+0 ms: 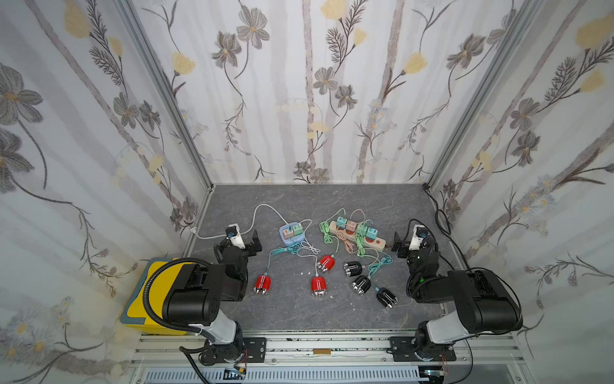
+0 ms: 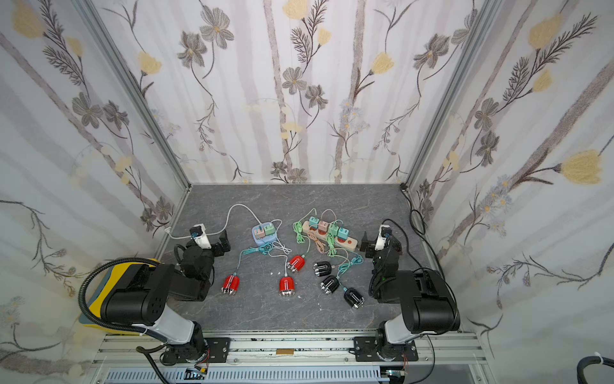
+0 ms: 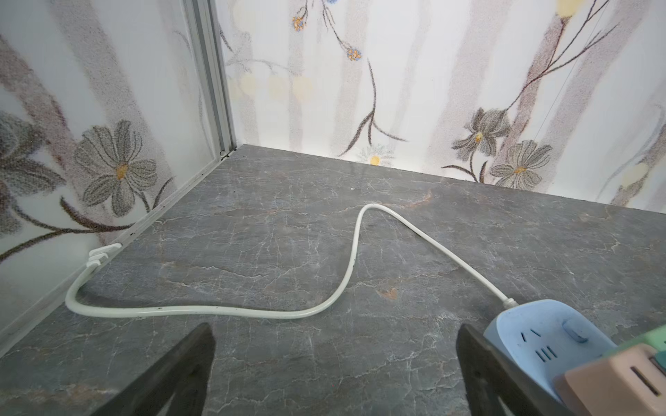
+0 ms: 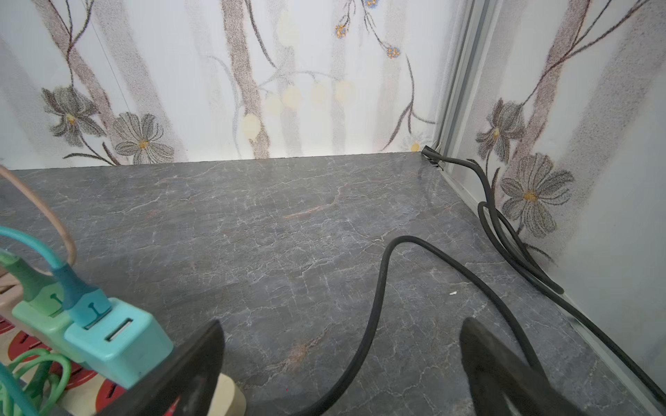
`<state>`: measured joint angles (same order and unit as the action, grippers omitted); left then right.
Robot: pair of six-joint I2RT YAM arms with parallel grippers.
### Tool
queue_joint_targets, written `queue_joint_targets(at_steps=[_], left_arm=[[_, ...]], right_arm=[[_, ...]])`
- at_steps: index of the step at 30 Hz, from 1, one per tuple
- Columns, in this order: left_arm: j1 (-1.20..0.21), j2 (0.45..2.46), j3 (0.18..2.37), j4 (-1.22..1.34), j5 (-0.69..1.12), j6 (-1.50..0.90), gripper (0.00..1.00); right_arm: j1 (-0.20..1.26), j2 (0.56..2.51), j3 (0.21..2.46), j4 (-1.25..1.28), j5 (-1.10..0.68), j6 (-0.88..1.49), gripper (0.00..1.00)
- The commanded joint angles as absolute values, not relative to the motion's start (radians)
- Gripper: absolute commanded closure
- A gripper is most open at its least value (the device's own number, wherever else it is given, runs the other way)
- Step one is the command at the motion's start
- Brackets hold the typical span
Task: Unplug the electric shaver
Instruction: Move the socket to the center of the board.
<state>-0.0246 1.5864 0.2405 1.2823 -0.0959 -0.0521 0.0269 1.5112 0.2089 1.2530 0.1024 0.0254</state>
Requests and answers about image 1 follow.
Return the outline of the black shaver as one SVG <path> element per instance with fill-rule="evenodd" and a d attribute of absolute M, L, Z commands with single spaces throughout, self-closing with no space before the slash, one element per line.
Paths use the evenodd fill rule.
<path fill-rule="evenodd" d="M 397 296 L 387 288 L 377 289 L 377 301 L 386 309 L 393 309 L 398 304 Z"/>
<path fill-rule="evenodd" d="M 350 261 L 343 265 L 343 270 L 347 277 L 355 277 L 362 274 L 363 266 L 358 261 Z"/>
<path fill-rule="evenodd" d="M 360 275 L 352 283 L 353 291 L 357 294 L 365 294 L 372 287 L 369 277 Z"/>

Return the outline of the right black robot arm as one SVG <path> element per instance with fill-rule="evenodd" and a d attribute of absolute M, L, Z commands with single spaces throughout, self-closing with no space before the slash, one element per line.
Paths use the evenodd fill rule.
<path fill-rule="evenodd" d="M 481 334 L 507 334 L 523 325 L 521 305 L 490 270 L 449 270 L 439 273 L 441 252 L 432 235 L 411 240 L 394 235 L 392 251 L 409 268 L 406 294 L 417 303 L 452 302 L 455 310 L 420 323 L 409 344 L 414 361 L 454 361 L 453 346 Z"/>

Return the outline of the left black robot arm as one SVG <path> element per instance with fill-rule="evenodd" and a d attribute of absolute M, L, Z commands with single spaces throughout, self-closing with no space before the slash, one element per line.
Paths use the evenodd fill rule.
<path fill-rule="evenodd" d="M 249 259 L 260 252 L 262 243 L 256 230 L 252 241 L 243 243 L 238 228 L 230 226 L 225 239 L 214 246 L 217 262 L 174 259 L 145 280 L 142 304 L 155 324 L 205 339 L 202 347 L 179 348 L 190 362 L 194 356 L 204 366 L 247 360 L 241 326 L 222 312 L 221 303 L 244 299 Z"/>

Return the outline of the red shaver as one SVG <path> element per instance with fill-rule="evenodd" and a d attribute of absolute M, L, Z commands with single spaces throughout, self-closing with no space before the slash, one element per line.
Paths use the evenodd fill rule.
<path fill-rule="evenodd" d="M 335 266 L 335 258 L 333 255 L 325 255 L 323 256 L 317 264 L 318 270 L 322 273 L 326 273 L 332 270 Z"/>
<path fill-rule="evenodd" d="M 327 292 L 326 280 L 322 276 L 315 276 L 311 281 L 311 290 L 314 296 L 323 296 Z"/>
<path fill-rule="evenodd" d="M 266 295 L 270 292 L 271 278 L 267 274 L 260 275 L 254 285 L 254 293 Z"/>

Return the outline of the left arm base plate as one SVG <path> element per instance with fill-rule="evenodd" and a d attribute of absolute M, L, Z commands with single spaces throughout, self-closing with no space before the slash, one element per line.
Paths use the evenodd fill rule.
<path fill-rule="evenodd" d="M 209 346 L 198 355 L 203 366 L 216 363 L 264 363 L 267 347 L 266 338 L 245 338 L 239 342 Z"/>

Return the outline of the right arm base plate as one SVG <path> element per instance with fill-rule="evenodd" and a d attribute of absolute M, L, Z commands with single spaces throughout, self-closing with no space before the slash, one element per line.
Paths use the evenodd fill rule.
<path fill-rule="evenodd" d="M 428 339 L 418 340 L 414 337 L 391 337 L 387 352 L 396 363 L 447 363 L 457 360 L 452 345 L 433 344 Z"/>

